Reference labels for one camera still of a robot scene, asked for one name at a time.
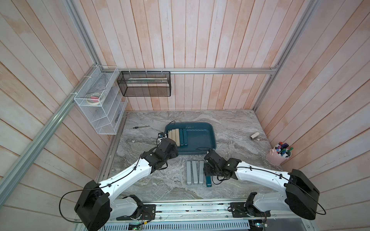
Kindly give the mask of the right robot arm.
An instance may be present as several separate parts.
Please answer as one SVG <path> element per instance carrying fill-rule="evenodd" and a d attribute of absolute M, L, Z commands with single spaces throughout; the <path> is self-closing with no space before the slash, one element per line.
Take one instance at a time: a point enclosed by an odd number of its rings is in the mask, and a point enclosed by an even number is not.
<path fill-rule="evenodd" d="M 273 171 L 235 158 L 225 160 L 213 149 L 207 151 L 204 160 L 206 175 L 216 177 L 219 182 L 234 179 L 274 190 L 267 194 L 252 192 L 245 202 L 230 203 L 228 211 L 235 218 L 267 218 L 272 211 L 290 211 L 301 218 L 314 220 L 318 214 L 320 192 L 297 169 Z"/>

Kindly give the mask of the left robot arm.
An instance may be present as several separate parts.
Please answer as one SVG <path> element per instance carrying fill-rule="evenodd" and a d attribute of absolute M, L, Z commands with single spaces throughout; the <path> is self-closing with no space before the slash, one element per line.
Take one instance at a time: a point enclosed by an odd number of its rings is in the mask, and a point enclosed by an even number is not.
<path fill-rule="evenodd" d="M 107 221 L 115 218 L 143 219 L 143 203 L 137 196 L 118 197 L 142 178 L 156 170 L 166 169 L 168 160 L 176 157 L 176 142 L 163 138 L 158 146 L 143 152 L 134 164 L 117 175 L 99 183 L 88 182 L 74 208 L 87 230 L 98 231 Z"/>

